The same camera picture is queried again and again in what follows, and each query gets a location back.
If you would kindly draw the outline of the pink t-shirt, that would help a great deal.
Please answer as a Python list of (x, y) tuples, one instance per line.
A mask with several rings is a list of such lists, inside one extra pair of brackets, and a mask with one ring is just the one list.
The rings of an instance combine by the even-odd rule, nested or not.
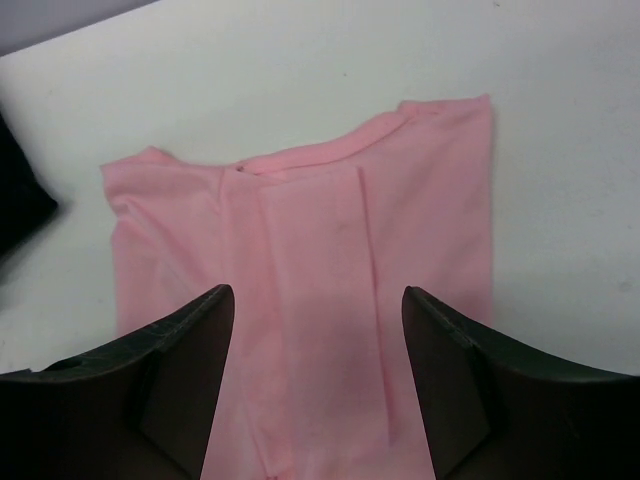
[(405, 101), (226, 166), (106, 164), (122, 332), (218, 284), (235, 319), (206, 479), (430, 479), (401, 321), (419, 286), (492, 308), (487, 96)]

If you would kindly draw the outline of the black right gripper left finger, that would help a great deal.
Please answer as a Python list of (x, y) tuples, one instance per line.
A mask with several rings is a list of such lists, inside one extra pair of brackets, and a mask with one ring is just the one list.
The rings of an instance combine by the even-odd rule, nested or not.
[(234, 321), (220, 285), (41, 371), (1, 378), (5, 479), (197, 479)]

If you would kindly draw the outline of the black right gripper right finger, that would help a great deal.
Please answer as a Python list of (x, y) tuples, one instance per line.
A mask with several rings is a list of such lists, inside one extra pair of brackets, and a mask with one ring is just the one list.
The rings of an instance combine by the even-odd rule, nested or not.
[(569, 361), (409, 287), (402, 323), (439, 479), (635, 479), (639, 380)]

